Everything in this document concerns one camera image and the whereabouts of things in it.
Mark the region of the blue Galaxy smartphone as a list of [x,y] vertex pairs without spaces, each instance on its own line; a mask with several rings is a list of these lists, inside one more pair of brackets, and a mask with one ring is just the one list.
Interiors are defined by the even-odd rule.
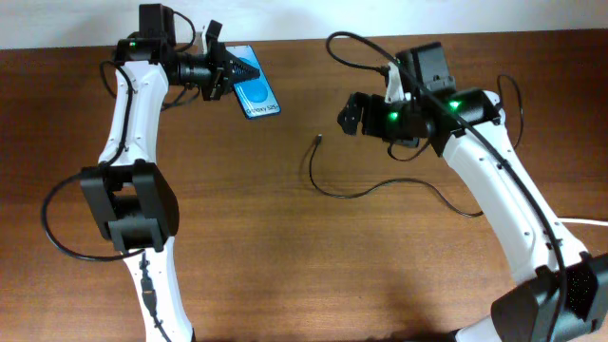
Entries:
[[278,115],[281,112],[276,96],[263,72],[257,55],[251,46],[232,46],[227,50],[242,62],[255,67],[260,76],[234,86],[237,101],[248,120]]

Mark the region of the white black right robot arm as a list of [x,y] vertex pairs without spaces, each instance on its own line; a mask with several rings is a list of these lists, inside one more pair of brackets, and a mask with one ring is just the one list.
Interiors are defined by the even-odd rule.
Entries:
[[463,180],[501,243],[515,281],[482,320],[447,341],[569,341],[607,316],[607,258],[561,222],[510,142],[496,93],[458,90],[434,43],[389,59],[383,96],[354,93],[338,116],[349,135],[426,140]]

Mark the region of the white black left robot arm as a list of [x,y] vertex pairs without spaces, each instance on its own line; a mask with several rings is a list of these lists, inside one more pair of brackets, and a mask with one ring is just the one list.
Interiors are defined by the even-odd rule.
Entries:
[[157,165],[161,113],[170,86],[194,88],[217,101],[236,85],[260,77],[219,41],[211,22],[202,52],[178,47],[178,12],[162,4],[139,7],[139,29],[118,42],[115,108],[104,150],[84,169],[81,189],[104,239],[134,282],[148,341],[193,341],[195,330],[181,300],[174,261],[180,226],[177,197]]

